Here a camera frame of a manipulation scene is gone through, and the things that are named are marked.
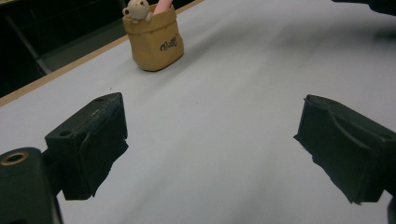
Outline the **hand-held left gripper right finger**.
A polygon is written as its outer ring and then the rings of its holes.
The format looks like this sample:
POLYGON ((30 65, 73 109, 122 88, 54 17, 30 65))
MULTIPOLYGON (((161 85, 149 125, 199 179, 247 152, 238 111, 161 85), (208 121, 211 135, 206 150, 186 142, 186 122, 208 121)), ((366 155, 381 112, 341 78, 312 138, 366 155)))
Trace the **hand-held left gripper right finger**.
POLYGON ((396 198, 396 133, 334 100, 308 95, 295 139, 352 203, 396 198))

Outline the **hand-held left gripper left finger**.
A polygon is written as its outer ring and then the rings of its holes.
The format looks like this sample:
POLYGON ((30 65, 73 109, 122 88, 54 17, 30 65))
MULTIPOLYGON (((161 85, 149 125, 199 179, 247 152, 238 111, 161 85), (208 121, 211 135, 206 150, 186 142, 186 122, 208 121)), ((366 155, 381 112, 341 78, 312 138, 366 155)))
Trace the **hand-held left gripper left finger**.
POLYGON ((87 200, 127 150, 122 94, 92 100, 46 135, 50 157, 61 168, 61 190, 67 200, 87 200))

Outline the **tan holder with bear figure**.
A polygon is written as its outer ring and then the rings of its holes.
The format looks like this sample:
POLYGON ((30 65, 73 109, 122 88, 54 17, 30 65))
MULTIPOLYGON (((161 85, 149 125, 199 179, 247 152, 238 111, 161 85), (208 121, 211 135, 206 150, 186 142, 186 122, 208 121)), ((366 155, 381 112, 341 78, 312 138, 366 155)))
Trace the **tan holder with bear figure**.
POLYGON ((148 0, 130 0, 122 10, 133 60, 145 71, 162 70, 184 54, 173 4, 165 12, 154 15, 156 5, 150 5, 148 0))

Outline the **pink hairbrush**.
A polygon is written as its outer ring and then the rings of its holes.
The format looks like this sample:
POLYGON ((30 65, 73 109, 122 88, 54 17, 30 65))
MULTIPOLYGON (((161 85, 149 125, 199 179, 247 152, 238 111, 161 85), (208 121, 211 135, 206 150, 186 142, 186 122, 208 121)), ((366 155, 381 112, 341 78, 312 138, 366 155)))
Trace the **pink hairbrush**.
POLYGON ((159 0, 153 14, 160 14, 165 12, 170 6, 172 6, 173 0, 159 0))

